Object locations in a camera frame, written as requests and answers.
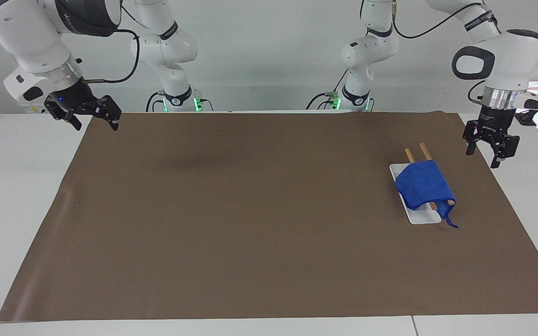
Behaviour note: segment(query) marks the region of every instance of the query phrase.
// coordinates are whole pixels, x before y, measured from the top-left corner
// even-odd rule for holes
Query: black device
[[[468,144],[466,155],[473,155],[476,143],[482,140],[489,143],[493,149],[494,157],[491,168],[498,168],[501,161],[514,157],[520,142],[519,136],[508,134],[514,113],[516,113],[516,109],[502,110],[483,106],[479,119],[466,123],[462,135]]]
[[[67,121],[76,130],[82,128],[76,114],[92,115],[106,120],[114,131],[118,129],[118,120],[121,117],[121,109],[111,96],[96,98],[82,80],[66,90],[49,94],[45,100],[45,108],[53,119]]]

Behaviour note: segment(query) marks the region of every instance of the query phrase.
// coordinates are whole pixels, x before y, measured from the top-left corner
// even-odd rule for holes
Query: white wall
[[[198,58],[185,64],[190,82],[218,110],[303,109],[314,94],[333,89],[344,71],[340,48],[361,36],[360,0],[170,0],[180,26],[198,42]],[[538,0],[488,0],[500,28],[538,31]],[[130,0],[126,7],[133,8]],[[422,0],[398,2],[399,28],[416,34],[445,17]],[[124,17],[123,28],[145,30]],[[132,67],[131,36],[64,36],[87,78],[116,79]],[[374,66],[377,111],[476,112],[466,99],[472,82],[451,72],[455,52],[470,44],[462,24],[451,20],[416,40],[401,40],[400,52]],[[15,68],[0,47],[0,112],[19,112],[2,80]],[[538,80],[538,69],[534,80]],[[124,111],[142,111],[160,89],[143,64],[126,83],[94,84]]]

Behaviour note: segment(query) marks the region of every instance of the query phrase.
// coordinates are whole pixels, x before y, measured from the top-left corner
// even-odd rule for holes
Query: white table
[[[462,117],[466,121],[476,115]],[[82,118],[85,126],[89,120]],[[85,128],[76,132],[49,115],[0,115],[0,308]],[[532,127],[516,125],[510,132],[523,138],[517,157],[503,162],[493,172],[538,249],[538,132]],[[491,149],[486,143],[480,143],[479,147],[489,162]],[[538,335],[538,315],[0,323],[0,335],[21,336],[412,336],[417,333],[421,336]]]

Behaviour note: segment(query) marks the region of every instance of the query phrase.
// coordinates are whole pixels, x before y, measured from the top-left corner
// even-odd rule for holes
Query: black cable
[[[130,14],[130,12],[128,11],[128,9],[126,9],[126,7],[124,7],[124,5],[121,6],[121,9],[132,19],[132,21],[136,22],[141,27],[148,29],[148,27],[138,21],[136,17],[134,17],[134,15]]]
[[[138,66],[138,61],[141,59],[141,40],[138,38],[138,35],[130,30],[130,29],[118,29],[116,30],[116,32],[118,33],[129,33],[129,34],[132,34],[134,35],[134,40],[136,40],[136,59],[134,60],[134,66],[132,67],[132,71],[130,71],[130,74],[128,74],[128,76],[122,78],[122,79],[117,79],[117,80],[109,80],[109,79],[85,79],[84,80],[84,83],[86,84],[91,84],[91,83],[97,83],[97,84],[100,84],[100,83],[109,83],[109,84],[116,84],[116,83],[122,83],[122,82],[125,82],[127,81],[128,79],[130,79],[130,77],[132,77],[132,75],[134,75],[134,73],[136,72],[136,68]]]
[[[487,6],[487,3],[485,2],[485,0],[481,0],[481,1],[483,2],[483,4],[484,4],[485,6]],[[497,26],[497,24],[498,24],[498,22],[497,22],[497,17],[495,17],[495,15],[492,14],[492,15],[491,15],[491,20],[493,21],[493,23],[495,23],[495,28],[497,29],[497,32],[498,32],[499,34],[501,34],[502,31],[499,30],[499,27]]]
[[[149,108],[151,107],[151,102],[153,101],[153,98],[155,98],[155,96],[160,96],[159,91],[151,94],[151,97],[149,97],[149,100],[147,101],[147,108],[145,109],[145,112],[149,111]]]
[[[325,106],[323,107],[323,109],[326,109],[327,108],[327,105],[329,105],[329,103],[331,103],[330,100],[325,100],[325,102],[322,102],[321,104],[319,104],[318,108],[317,109],[321,109],[321,106],[323,104],[325,104]]]
[[[215,109],[213,108],[213,103],[208,99],[201,99],[201,102],[207,102],[209,103],[209,106],[211,106],[211,111],[215,112]]]
[[[314,97],[310,100],[310,102],[308,103],[307,108],[305,108],[305,109],[309,109],[310,106],[312,105],[312,103],[314,103],[314,101],[317,100],[317,99],[318,99],[319,97],[321,97],[321,96],[326,96],[326,97],[327,97],[327,94],[326,94],[326,93],[320,93],[320,94],[314,96]]]
[[[472,90],[474,90],[475,87],[478,87],[479,85],[481,85],[482,83],[485,83],[485,81],[480,81],[478,83],[476,83],[473,87],[470,88],[470,90],[468,90],[468,100],[470,100],[471,102],[473,103],[477,103],[477,104],[480,104],[481,102],[476,100],[476,99],[472,99]]]
[[[441,25],[443,25],[444,23],[446,23],[449,19],[453,18],[455,15],[457,15],[457,13],[465,10],[466,8],[470,8],[472,6],[481,6],[481,3],[480,2],[473,2],[472,4],[468,4],[464,7],[462,7],[461,9],[458,9],[457,11],[455,11],[452,15],[446,17],[445,20],[443,20],[442,22],[439,22],[437,25],[433,26],[432,28],[430,28],[429,30],[425,31],[425,32],[422,32],[418,35],[415,35],[415,36],[407,36],[407,35],[404,35],[400,32],[400,30],[397,29],[397,25],[396,25],[396,16],[394,15],[392,17],[392,21],[393,21],[393,28],[396,30],[396,32],[403,38],[407,38],[407,39],[413,39],[413,38],[419,38],[421,36],[424,36],[430,32],[432,32],[433,30],[435,30],[436,28],[439,28]]]
[[[164,104],[164,103],[163,103],[163,100],[155,100],[155,102],[153,103],[153,106],[152,106],[152,108],[153,108],[153,112],[155,112],[155,104],[157,104],[157,103]]]
[[[362,20],[362,8],[363,7],[365,7],[365,0],[361,0],[361,12],[358,15],[361,18],[361,20]]]
[[[124,7],[124,5],[121,5],[121,9],[126,13],[128,14],[128,16],[134,20],[134,22],[138,22],[138,20],[136,19],[136,17],[134,17],[134,15],[130,14],[130,12],[128,11],[128,9],[126,9],[126,7]]]
[[[338,87],[340,85],[340,83],[342,83],[342,80],[344,80],[344,77],[346,76],[346,73],[348,72],[348,69],[344,70],[344,73],[342,74],[342,77],[340,77],[340,81],[338,81],[338,83],[335,85],[335,87],[333,88],[333,92],[337,92],[338,91]]]

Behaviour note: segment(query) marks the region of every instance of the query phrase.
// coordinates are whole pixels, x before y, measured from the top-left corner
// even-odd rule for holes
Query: green led light
[[[200,112],[203,110],[203,105],[200,103],[200,100],[194,98],[194,107],[196,108],[197,112]]]
[[[331,94],[331,96],[329,96],[329,98],[330,100],[333,99],[333,102],[331,103],[331,109],[340,109],[341,99],[338,94],[334,92],[333,94]]]

